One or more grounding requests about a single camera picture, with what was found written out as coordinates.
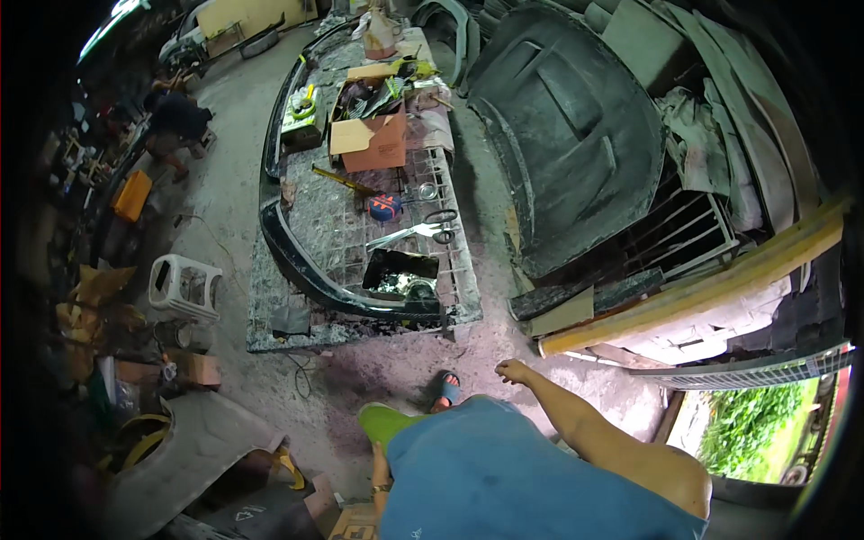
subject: hand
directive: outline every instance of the hand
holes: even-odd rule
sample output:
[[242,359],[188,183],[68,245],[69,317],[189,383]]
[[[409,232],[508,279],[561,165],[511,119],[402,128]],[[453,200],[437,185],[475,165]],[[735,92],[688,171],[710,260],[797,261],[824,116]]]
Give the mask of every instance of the hand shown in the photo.
[[519,360],[509,359],[495,366],[495,372],[504,378],[504,384],[528,384],[528,378],[534,373],[527,365]]
[[381,441],[372,445],[372,453],[374,454],[372,458],[372,486],[390,484],[390,463],[387,462],[387,456],[384,455]]

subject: orange container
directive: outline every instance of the orange container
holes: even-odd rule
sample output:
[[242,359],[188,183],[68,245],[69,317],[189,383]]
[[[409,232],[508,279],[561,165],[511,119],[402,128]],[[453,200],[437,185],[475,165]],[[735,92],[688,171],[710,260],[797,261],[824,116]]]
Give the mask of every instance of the orange container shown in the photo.
[[126,185],[123,186],[120,195],[111,205],[114,208],[114,213],[126,221],[138,221],[141,216],[141,209],[144,208],[144,202],[147,200],[147,195],[150,194],[152,187],[153,181],[144,171],[137,170],[132,173],[126,180]]

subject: blue sandal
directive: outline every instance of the blue sandal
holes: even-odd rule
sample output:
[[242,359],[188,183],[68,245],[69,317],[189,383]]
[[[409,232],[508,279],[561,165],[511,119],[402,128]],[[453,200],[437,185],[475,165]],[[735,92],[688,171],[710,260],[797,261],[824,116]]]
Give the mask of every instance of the blue sandal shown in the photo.
[[441,375],[441,394],[438,397],[447,399],[452,407],[456,404],[456,400],[459,399],[459,395],[462,393],[462,387],[453,383],[448,383],[445,380],[447,375],[453,375],[460,384],[462,381],[460,381],[459,376],[453,372],[446,372]]

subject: cable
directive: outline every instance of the cable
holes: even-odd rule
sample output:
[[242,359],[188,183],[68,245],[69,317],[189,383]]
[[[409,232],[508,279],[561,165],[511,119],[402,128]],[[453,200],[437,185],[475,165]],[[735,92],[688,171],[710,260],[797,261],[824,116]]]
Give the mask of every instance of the cable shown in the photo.
[[[296,371],[294,371],[294,388],[297,390],[297,395],[303,399],[309,399],[309,396],[312,395],[312,385],[309,383],[309,375],[308,375],[308,373],[306,373],[306,366],[309,365],[309,362],[311,362],[312,359],[309,358],[306,360],[305,364],[300,365],[300,362],[298,362],[297,359],[294,358],[293,354],[288,353],[288,358],[290,358],[291,361],[294,362],[294,365],[297,366]],[[303,374],[303,377],[306,379],[306,386],[309,388],[309,390],[305,396],[303,396],[303,394],[300,392],[299,380],[300,380],[300,374],[301,373]]]
[[248,299],[249,293],[246,292],[246,289],[244,289],[243,285],[240,284],[240,280],[237,279],[237,265],[234,263],[234,256],[231,254],[230,251],[228,251],[228,248],[226,248],[221,242],[219,242],[219,240],[216,238],[216,235],[213,234],[213,229],[210,228],[210,225],[207,224],[207,222],[204,220],[204,218],[202,218],[199,215],[193,214],[193,213],[176,213],[174,215],[175,218],[178,216],[181,216],[184,218],[197,218],[197,219],[201,220],[201,223],[204,224],[204,227],[207,228],[207,232],[209,232],[210,236],[213,238],[213,242],[215,242],[216,245],[218,245],[220,248],[222,248],[222,251],[224,251],[226,253],[226,255],[228,256],[228,261],[231,263],[231,277],[233,278],[234,282],[237,284],[237,286],[240,288],[240,290],[243,291],[243,294],[246,295],[246,298]]

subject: grass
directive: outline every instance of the grass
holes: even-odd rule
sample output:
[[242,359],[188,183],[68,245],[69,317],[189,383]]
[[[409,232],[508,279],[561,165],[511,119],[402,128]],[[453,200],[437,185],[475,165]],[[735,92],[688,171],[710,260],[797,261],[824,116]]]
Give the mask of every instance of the grass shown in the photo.
[[770,445],[762,448],[759,452],[762,459],[758,465],[748,472],[748,478],[740,480],[765,482],[766,484],[779,483],[783,472],[791,464],[792,458],[795,457],[794,454],[798,445],[798,439],[801,437],[804,425],[807,423],[807,417],[810,415],[807,408],[813,403],[818,386],[818,378],[804,381],[804,389],[801,392],[801,405],[795,411],[795,416],[786,421],[783,428],[774,434]]
[[819,379],[763,389],[712,392],[699,458],[713,474],[777,483],[807,422]]

